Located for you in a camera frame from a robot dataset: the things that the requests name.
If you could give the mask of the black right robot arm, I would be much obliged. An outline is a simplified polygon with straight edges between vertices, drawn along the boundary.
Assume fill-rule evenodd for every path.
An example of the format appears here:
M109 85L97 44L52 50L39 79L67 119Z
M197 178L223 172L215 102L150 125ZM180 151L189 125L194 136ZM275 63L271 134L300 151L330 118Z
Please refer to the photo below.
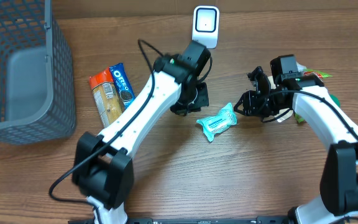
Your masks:
M242 94L234 111L272 121L280 110L293 111L312 128L328 155L319 196L293 207L281 223L344 223L358 219L358 125L335 102L322 79L305 75L294 55L270 61L272 78L262 67L248 73L255 86Z

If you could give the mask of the green lid jar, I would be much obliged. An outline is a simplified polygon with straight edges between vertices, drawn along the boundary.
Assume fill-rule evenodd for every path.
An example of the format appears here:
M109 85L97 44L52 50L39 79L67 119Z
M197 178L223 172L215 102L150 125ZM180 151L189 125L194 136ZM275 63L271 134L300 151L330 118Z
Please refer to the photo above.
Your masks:
M334 96L334 95L330 95L331 99L333 100L333 102L335 102L335 104L338 106L338 107L341 107L341 104L340 104L340 101L339 99Z

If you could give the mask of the teal snack packet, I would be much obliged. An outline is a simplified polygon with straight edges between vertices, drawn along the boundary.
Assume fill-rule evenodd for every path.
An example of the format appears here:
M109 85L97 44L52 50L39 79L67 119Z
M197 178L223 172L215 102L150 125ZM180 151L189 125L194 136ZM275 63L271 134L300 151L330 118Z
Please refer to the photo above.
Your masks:
M235 126L237 124L237 117L232 103L228 103L215 116L198 119L196 123L201 125L207 140L212 142L216 134L221 134L231 126Z

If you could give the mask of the blue Oreo cookie pack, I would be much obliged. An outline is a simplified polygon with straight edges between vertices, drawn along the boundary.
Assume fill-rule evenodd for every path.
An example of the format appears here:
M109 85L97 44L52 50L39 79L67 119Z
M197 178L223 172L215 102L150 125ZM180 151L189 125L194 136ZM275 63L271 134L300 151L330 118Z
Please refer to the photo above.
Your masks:
M125 73L124 64L118 63L110 66L109 71L124 108L127 109L135 100L135 93Z

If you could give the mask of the green snack packet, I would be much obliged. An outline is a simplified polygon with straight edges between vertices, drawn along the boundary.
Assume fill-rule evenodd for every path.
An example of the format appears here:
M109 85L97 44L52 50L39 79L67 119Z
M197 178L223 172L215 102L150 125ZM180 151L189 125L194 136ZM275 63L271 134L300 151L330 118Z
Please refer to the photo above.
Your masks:
M317 77L319 77L319 79L324 79L324 78L329 78L331 77L330 74L325 73L325 72L321 72L321 71L317 71L317 70L312 70L312 69L306 69L303 71L304 75L316 75ZM304 123L305 120L298 114L295 114L295 119L297 121L298 124L300 123Z

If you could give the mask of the beige paper bag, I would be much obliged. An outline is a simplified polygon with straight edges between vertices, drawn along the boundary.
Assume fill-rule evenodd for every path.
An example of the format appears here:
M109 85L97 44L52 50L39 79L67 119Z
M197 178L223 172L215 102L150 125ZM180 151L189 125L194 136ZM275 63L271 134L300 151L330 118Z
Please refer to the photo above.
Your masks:
M299 72L304 73L306 72L307 67L304 65L301 65L300 63L296 62L296 66ZM287 119L289 119L291 116L293 116L292 110L280 110L277 115L272 116L268 122L278 122L281 123Z

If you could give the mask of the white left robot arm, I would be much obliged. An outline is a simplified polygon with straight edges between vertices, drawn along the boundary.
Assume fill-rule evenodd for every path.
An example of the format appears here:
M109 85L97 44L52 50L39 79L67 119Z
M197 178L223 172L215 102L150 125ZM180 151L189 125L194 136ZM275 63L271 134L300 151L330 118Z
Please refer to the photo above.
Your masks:
M147 84L117 120L77 142L72 182L93 207L90 223L126 223L124 202L134 185L134 156L159 118L170 110L186 116L209 105L201 74L211 52L192 40L182 54L160 55Z

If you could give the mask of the red snack packet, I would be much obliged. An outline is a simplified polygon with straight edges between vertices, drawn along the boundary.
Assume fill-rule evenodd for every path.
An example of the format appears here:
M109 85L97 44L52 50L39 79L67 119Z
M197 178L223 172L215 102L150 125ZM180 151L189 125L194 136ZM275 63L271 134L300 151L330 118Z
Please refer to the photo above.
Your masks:
M107 128L124 112L124 105L114 86L109 69L89 78L89 85L98 109L102 124Z

